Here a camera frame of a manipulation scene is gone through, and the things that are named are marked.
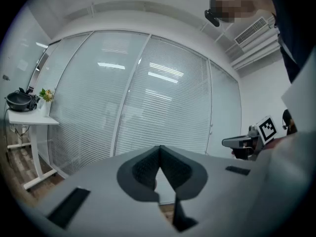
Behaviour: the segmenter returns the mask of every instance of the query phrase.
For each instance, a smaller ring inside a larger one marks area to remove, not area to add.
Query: ceiling vent
[[[244,46],[252,42],[254,39],[259,37],[261,34],[266,32],[268,29],[268,22],[263,17],[261,17],[251,26],[249,26],[246,30],[244,30],[241,34],[239,34],[235,38],[235,41],[241,48],[243,48]]]

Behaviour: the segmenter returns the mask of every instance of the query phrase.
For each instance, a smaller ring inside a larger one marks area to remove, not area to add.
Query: white ceiling
[[[51,38],[56,34],[58,27],[78,17],[92,15],[92,11],[97,13],[106,10],[132,9],[155,12],[181,20],[217,40],[224,51],[232,47],[235,44],[234,38],[259,17],[268,19],[271,16],[270,13],[259,11],[254,17],[237,20],[230,27],[230,24],[222,24],[216,28],[204,17],[209,0],[30,0],[29,5],[33,14],[40,15],[40,12],[53,14],[55,19],[53,24],[56,29],[48,33]],[[51,27],[47,19],[42,21],[42,25],[45,24]],[[238,46],[234,46],[227,54],[231,60],[234,60],[243,52]]]

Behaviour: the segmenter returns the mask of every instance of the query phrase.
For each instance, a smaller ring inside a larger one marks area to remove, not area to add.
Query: floor
[[[7,125],[7,139],[8,145],[17,144],[17,136],[12,132]],[[1,138],[3,136],[3,129],[0,132]],[[23,143],[28,142],[26,136],[23,136]],[[46,164],[44,160],[39,157],[43,173],[51,170],[51,167]],[[37,177],[35,167],[32,159],[31,148],[11,149],[6,156],[4,139],[0,140],[0,173],[4,177],[12,195],[15,199],[24,202],[30,207],[35,207],[36,204],[52,189],[54,186],[62,182],[64,179],[56,174],[50,176],[44,181],[36,184],[27,192],[23,188],[23,184],[27,183]],[[167,220],[172,223],[174,205],[161,205],[160,209]]]

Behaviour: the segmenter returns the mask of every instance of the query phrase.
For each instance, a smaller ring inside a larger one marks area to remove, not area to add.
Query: white vase
[[[43,102],[43,105],[41,106],[40,109],[40,113],[43,117],[49,116],[49,112],[50,112],[50,106],[51,106],[51,102]]]

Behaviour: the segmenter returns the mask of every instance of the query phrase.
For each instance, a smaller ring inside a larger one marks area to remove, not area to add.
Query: white table
[[[53,118],[49,116],[43,117],[38,110],[33,110],[29,112],[15,112],[13,110],[8,110],[8,116],[9,116],[9,122],[11,124],[24,124],[24,125],[30,126],[29,135],[30,135],[31,143],[21,144],[20,147],[31,144],[33,161],[34,161],[35,170],[38,177],[24,184],[24,188],[27,190],[30,187],[34,186],[35,184],[41,182],[42,180],[46,179],[47,177],[57,172],[55,169],[52,169],[51,171],[43,174],[41,170],[36,129],[38,125],[57,125],[59,124],[59,122],[57,122],[56,120],[54,120]]]

